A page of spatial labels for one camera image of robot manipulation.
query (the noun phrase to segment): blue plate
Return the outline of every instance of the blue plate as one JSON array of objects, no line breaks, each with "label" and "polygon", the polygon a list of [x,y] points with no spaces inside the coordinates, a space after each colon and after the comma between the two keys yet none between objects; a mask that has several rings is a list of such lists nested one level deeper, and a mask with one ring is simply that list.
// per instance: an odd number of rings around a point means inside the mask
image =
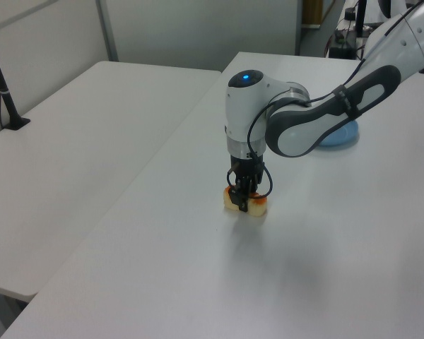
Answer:
[{"label": "blue plate", "polygon": [[324,140],[322,140],[319,146],[330,147],[345,145],[354,141],[357,135],[358,122],[356,122],[355,120],[350,121],[344,126],[342,126],[340,129],[327,136]]}]

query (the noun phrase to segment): white table surface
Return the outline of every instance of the white table surface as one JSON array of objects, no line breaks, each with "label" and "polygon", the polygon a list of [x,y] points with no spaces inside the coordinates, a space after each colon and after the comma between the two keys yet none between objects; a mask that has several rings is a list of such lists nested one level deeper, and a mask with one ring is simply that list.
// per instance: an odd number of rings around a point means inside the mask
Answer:
[{"label": "white table surface", "polygon": [[2,131],[0,293],[38,293],[218,75],[100,62]]},{"label": "white table surface", "polygon": [[259,69],[315,97],[356,64],[238,54],[3,339],[424,339],[424,75],[350,148],[267,150],[265,217],[223,208],[228,79]]}]

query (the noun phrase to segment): robotic arm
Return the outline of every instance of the robotic arm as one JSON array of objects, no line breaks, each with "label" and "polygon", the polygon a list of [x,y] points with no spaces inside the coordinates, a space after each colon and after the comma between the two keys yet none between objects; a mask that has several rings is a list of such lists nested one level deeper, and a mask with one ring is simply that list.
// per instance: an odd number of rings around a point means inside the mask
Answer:
[{"label": "robotic arm", "polygon": [[330,133],[357,119],[389,97],[402,81],[424,69],[424,1],[376,29],[365,51],[349,80],[315,105],[311,102],[316,100],[310,100],[297,83],[276,81],[259,71],[244,71],[231,78],[225,128],[231,154],[228,183],[234,172],[235,185],[229,193],[240,210],[247,210],[249,195],[261,183],[266,144],[284,157],[306,155]]}]

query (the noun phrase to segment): food item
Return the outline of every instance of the food item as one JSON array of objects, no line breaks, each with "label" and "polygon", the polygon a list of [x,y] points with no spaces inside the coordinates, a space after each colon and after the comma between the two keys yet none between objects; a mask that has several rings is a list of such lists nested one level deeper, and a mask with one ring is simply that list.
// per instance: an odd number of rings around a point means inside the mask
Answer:
[{"label": "food item", "polygon": [[[223,202],[225,207],[230,210],[239,210],[239,206],[234,205],[229,197],[230,186],[226,187],[223,191]],[[258,193],[251,193],[250,197],[259,196]],[[267,197],[262,199],[248,199],[247,213],[254,217],[261,217],[267,209]]]}]

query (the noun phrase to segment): black stand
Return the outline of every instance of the black stand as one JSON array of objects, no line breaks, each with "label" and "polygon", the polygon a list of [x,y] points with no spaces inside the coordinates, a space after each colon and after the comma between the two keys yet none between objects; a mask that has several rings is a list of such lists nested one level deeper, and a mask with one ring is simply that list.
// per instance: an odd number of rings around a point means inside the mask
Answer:
[{"label": "black stand", "polygon": [[0,69],[0,94],[5,103],[6,109],[9,113],[9,124],[4,126],[5,129],[12,129],[13,131],[17,131],[22,126],[25,126],[30,122],[29,119],[22,118],[16,110],[16,106],[14,105],[13,98],[9,92],[8,86],[6,84],[5,78],[3,77],[3,73]]},{"label": "black stand", "polygon": [[363,36],[363,26],[365,24],[365,14],[366,14],[366,3],[367,0],[358,1],[358,10],[356,12],[356,22],[355,22],[355,31],[356,37],[367,37],[369,35]]}]

